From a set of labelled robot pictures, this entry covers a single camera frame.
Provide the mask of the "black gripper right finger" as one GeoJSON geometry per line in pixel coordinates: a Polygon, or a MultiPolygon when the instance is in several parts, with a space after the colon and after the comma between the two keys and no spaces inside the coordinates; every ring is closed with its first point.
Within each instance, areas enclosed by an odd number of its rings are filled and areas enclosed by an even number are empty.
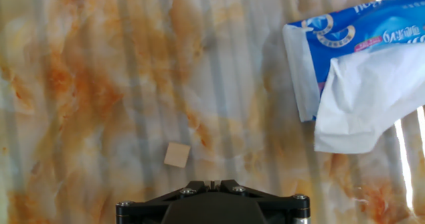
{"type": "Polygon", "coordinates": [[[212,212],[219,223],[310,224],[310,199],[279,197],[240,185],[233,179],[212,182],[212,212]]]}

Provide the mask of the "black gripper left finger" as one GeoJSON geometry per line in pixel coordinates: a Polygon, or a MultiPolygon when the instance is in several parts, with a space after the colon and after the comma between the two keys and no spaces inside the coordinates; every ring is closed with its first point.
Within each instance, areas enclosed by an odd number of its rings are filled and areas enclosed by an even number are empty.
{"type": "Polygon", "coordinates": [[[212,181],[190,181],[185,187],[145,202],[116,204],[116,224],[161,223],[171,204],[211,190],[212,181]]]}

